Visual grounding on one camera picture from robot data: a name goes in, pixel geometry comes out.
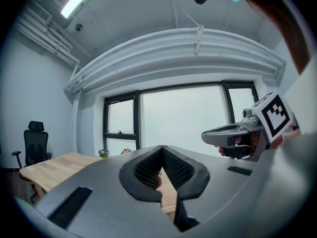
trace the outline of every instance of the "wooden desk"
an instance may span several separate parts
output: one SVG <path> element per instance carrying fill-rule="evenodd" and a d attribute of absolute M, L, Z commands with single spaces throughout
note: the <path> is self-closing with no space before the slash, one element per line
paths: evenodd
<path fill-rule="evenodd" d="M 87 165 L 101 159 L 80 153 L 68 153 L 22 168 L 20 174 L 34 183 L 39 197 L 42 198 L 44 197 L 42 189 L 46 192 L 51 191 Z"/>
<path fill-rule="evenodd" d="M 46 192 L 51 191 L 87 165 L 99 160 L 102 160 L 102 158 L 90 157 L 79 153 L 68 153 L 22 168 L 20 173 L 34 183 L 39 197 L 42 198 L 44 197 L 42 189 Z M 167 214 L 172 213 L 176 208 L 177 193 L 163 169 L 161 179 L 162 185 L 158 190 L 163 194 L 162 209 Z"/>

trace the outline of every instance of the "black office chair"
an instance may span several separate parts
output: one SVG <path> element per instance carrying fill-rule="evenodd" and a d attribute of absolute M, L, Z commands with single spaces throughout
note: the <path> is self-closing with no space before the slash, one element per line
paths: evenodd
<path fill-rule="evenodd" d="M 44 132 L 44 125 L 40 121 L 30 121 L 29 129 L 24 131 L 24 143 L 25 143 L 25 166 L 30 166 L 42 161 L 51 159 L 52 154 L 46 152 L 46 146 L 48 144 L 49 134 Z M 13 152 L 12 155 L 17 157 L 19 167 L 22 168 L 19 154 L 20 151 Z M 37 193 L 34 192 L 30 200 L 34 204 L 34 197 Z"/>

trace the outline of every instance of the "human hand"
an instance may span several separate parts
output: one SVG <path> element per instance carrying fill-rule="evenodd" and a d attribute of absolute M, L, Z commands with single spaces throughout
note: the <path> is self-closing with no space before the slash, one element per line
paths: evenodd
<path fill-rule="evenodd" d="M 159 187 L 161 187 L 162 185 L 162 178 L 161 178 L 161 174 L 158 176 L 158 181 L 157 181 L 157 192 L 163 196 L 162 192 L 160 190 L 158 190 Z"/>
<path fill-rule="evenodd" d="M 255 132 L 251 132 L 251 148 L 254 150 L 256 149 L 256 147 L 259 144 L 259 140 L 260 140 L 260 132 L 259 131 L 255 131 Z M 234 138 L 234 143 L 235 144 L 239 144 L 241 142 L 241 136 L 236 136 Z M 215 146 L 218 147 L 218 152 L 221 154 L 221 156 L 225 156 L 225 153 L 223 151 L 223 148 L 220 146 Z"/>

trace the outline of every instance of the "window frame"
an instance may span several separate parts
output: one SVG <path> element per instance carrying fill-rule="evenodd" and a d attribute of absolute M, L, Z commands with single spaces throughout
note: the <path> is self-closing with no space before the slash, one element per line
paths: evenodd
<path fill-rule="evenodd" d="M 220 86 L 223 92 L 227 120 L 229 123 L 235 123 L 233 105 L 231 101 L 231 96 L 229 89 L 245 89 L 250 88 L 254 101 L 259 100 L 257 90 L 254 86 L 254 83 L 251 81 L 217 81 L 217 82 L 200 82 L 200 83 L 189 83 L 189 84 L 179 84 L 179 85 L 170 85 L 157 88 L 145 89 L 142 91 L 135 91 L 132 93 L 121 94 L 109 98 L 105 98 L 104 104 L 104 120 L 103 120 L 103 138 L 104 138 L 104 148 L 107 150 L 106 139 L 107 138 L 116 138 L 116 139 L 128 139 L 135 140 L 136 149 L 142 148 L 141 142 L 141 118 L 140 118 L 140 95 L 143 93 L 159 92 L 159 91 L 168 91 L 173 89 L 182 89 L 190 87 L 199 87 L 199 86 Z M 133 134 L 117 134 L 117 133 L 108 133 L 108 107 L 111 104 L 134 100 L 133 103 Z"/>
<path fill-rule="evenodd" d="M 119 134 L 119 133 L 109 133 L 108 132 L 108 116 L 109 116 L 109 105 L 133 100 L 133 134 Z M 140 91 L 135 91 L 132 93 L 122 94 L 118 96 L 113 96 L 105 98 L 104 103 L 104 120 L 103 120 L 103 139 L 104 139 L 104 149 L 107 150 L 107 138 L 115 139 L 127 139 L 135 140 L 136 149 L 141 148 L 140 140 Z"/>

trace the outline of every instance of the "ceiling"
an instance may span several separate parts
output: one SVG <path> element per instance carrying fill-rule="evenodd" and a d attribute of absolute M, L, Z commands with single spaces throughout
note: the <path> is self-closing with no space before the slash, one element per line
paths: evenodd
<path fill-rule="evenodd" d="M 68 0 L 35 1 L 90 54 L 77 47 L 72 50 L 81 60 L 81 66 L 135 37 L 166 29 L 196 27 L 186 14 L 204 28 L 236 33 L 270 49 L 281 40 L 278 30 L 244 0 L 208 0 L 203 5 L 193 0 L 84 0 L 68 19 L 60 14 Z M 80 32 L 75 30 L 78 23 L 83 25 Z"/>

